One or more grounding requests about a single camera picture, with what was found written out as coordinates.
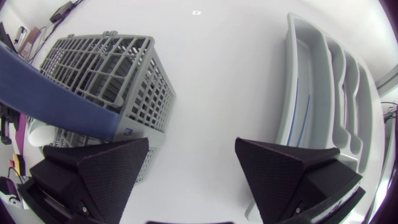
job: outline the black triangular object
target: black triangular object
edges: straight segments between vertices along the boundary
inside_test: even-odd
[[[304,173],[335,161],[333,149],[301,149],[237,138],[235,152],[264,223],[280,220]]]
[[[119,223],[149,151],[147,138],[76,148],[44,147],[45,160],[79,174],[106,223]]]

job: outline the black device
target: black device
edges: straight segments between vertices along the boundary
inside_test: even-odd
[[[339,223],[364,195],[340,150],[237,138],[235,151],[264,223]]]
[[[148,151],[147,138],[45,146],[45,159],[18,191],[45,223],[119,223]]]
[[[52,23],[56,23],[57,21],[59,21],[60,19],[62,19],[62,17],[68,13],[69,9],[72,6],[72,2],[68,1],[67,3],[65,3],[63,6],[59,7],[54,15],[51,16],[50,21]]]

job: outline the white cup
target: white cup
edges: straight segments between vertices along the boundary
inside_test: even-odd
[[[33,119],[28,129],[28,140],[35,147],[46,146],[54,141],[56,133],[56,127]]]

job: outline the blue plastic strip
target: blue plastic strip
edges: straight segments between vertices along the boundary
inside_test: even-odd
[[[298,139],[297,147],[301,147],[301,145],[303,143],[303,139],[304,139],[303,138],[303,134],[304,134],[304,131],[307,128],[307,116],[308,116],[308,109],[310,107],[310,98],[311,98],[311,95],[308,96],[307,109],[305,110],[304,123],[303,123],[303,126],[301,128],[300,138]]]
[[[0,101],[45,123],[112,141],[120,115],[51,82],[0,42]]]
[[[295,127],[295,117],[296,117],[296,108],[297,108],[297,94],[299,93],[299,78],[297,78],[297,84],[296,84],[296,99],[294,101],[294,111],[293,111],[293,120],[292,120],[292,125],[290,127],[290,133],[289,133],[289,138],[287,139],[287,145],[290,146],[290,141],[292,140],[292,136],[293,136],[293,131],[294,131],[294,127]]]

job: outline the grid mesh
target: grid mesh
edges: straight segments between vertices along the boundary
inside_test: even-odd
[[[40,72],[51,81],[121,116],[165,131],[175,92],[151,37],[71,36],[56,41]],[[58,129],[52,146],[79,147],[102,140]],[[157,152],[150,147],[136,182]]]
[[[129,117],[163,132],[174,95],[154,59],[140,80],[141,85]]]
[[[96,144],[104,144],[104,142],[99,139],[91,138],[88,136],[84,136],[81,134],[73,133],[71,131],[66,131],[64,129],[58,129],[57,137],[54,142],[51,144],[53,147],[81,147],[81,146],[92,146]],[[152,164],[154,157],[156,155],[158,148],[150,147],[149,152],[146,155],[145,161],[139,171],[137,176],[136,183],[143,181],[146,177],[146,174],[149,170],[150,165]]]

